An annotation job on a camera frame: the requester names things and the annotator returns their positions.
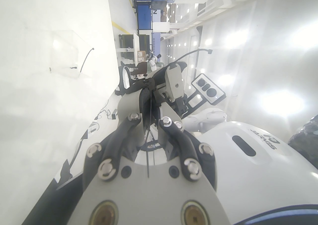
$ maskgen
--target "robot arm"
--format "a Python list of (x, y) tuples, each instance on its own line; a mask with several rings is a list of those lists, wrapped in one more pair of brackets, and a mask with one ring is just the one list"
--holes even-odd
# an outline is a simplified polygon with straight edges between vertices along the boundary
[(182, 122), (188, 132), (205, 133), (216, 125), (226, 122), (226, 113), (218, 108), (207, 108), (196, 115), (185, 117)]

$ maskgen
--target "white panel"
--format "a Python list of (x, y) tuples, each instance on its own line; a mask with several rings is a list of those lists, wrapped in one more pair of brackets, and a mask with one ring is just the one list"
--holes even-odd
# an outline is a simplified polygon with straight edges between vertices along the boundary
[(167, 33), (170, 30), (170, 23), (169, 22), (153, 22), (152, 30), (154, 33), (164, 33), (164, 32)]

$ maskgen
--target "gray metal plate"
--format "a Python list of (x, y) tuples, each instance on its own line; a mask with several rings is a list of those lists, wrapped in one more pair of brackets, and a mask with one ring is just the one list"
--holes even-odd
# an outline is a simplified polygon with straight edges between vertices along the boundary
[[(132, 174), (123, 179), (120, 172), (127, 165), (131, 166)], [(180, 171), (176, 179), (168, 172), (172, 165)], [(230, 224), (207, 178), (203, 175), (197, 182), (186, 180), (181, 173), (178, 157), (166, 164), (150, 166), (149, 178), (146, 166), (122, 157), (119, 173), (112, 182), (94, 177), (68, 224), (89, 224), (92, 211), (104, 200), (111, 200), (117, 205), (120, 225), (181, 224), (181, 209), (188, 200), (195, 200), (206, 209), (210, 224)]]

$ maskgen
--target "black cable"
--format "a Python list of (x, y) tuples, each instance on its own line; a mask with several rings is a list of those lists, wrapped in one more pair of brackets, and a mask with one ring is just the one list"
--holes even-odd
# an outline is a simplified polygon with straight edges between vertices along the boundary
[(82, 146), (82, 139), (80, 140), (80, 143), (79, 143), (79, 147), (78, 147), (78, 149), (77, 149), (77, 151), (76, 151), (76, 153), (75, 153), (75, 155), (74, 155), (74, 157), (72, 158), (72, 161), (71, 161), (71, 163), (70, 163), (70, 169), (71, 169), (71, 167), (73, 166), (73, 163), (74, 163), (74, 161), (75, 161), (75, 159), (76, 159), (76, 157), (77, 157), (77, 155), (78, 155), (78, 153), (79, 153), (79, 151), (80, 151), (80, 147)]
[(211, 54), (213, 50), (212, 50), (212, 49), (209, 49), (209, 50), (208, 50), (208, 49), (196, 49), (196, 50), (194, 50), (194, 51), (191, 51), (191, 52), (189, 52), (189, 53), (184, 54), (183, 56), (181, 56), (180, 58), (178, 58), (176, 61), (173, 61), (172, 63), (176, 63), (176, 62), (178, 62), (180, 59), (186, 57), (187, 55), (190, 55), (190, 54), (192, 54), (192, 53), (199, 52), (199, 51), (206, 51), (206, 52), (208, 52), (208, 54)]
[[(151, 96), (152, 96), (152, 93), (151, 93), (151, 90), (150, 90), (150, 118), (149, 118), (149, 129), (148, 129), (148, 133), (147, 133), (147, 136), (146, 136), (146, 144), (147, 144), (147, 141), (148, 141), (148, 135), (150, 133), (150, 125), (151, 125), (151, 109), (152, 109), (152, 101), (151, 101)], [(149, 156), (148, 156), (148, 146), (146, 146), (146, 158), (147, 158), (147, 176), (149, 178)]]
[(102, 112), (106, 111), (104, 108), (107, 107), (108, 102), (109, 102), (109, 99), (107, 100), (107, 104), (100, 110), (100, 112), (97, 114), (97, 116), (94, 118), (94, 120), (97, 120), (97, 119), (102, 118), (102, 116), (101, 116), (100, 114), (101, 114)]
[(109, 118), (109, 116), (110, 116), (110, 110), (107, 109), (107, 119), (112, 119), (112, 118)]
[(92, 50), (94, 50), (94, 48), (92, 48), (91, 50), (89, 50), (88, 54), (86, 55), (85, 60), (84, 60), (84, 62), (83, 62), (83, 64), (82, 64), (82, 67), (80, 68), (80, 73), (82, 72), (83, 65), (85, 64), (86, 58), (88, 57), (89, 53), (90, 53)]

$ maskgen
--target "white table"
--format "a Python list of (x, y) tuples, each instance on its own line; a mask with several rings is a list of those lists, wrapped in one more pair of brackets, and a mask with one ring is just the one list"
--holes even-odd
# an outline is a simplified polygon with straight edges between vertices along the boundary
[[(21, 224), (119, 74), (108, 0), (1, 1), (0, 220)], [(81, 74), (50, 73), (52, 53), (62, 51), (61, 42), (53, 48), (52, 31), (82, 39), (74, 57), (79, 68), (94, 48)]]

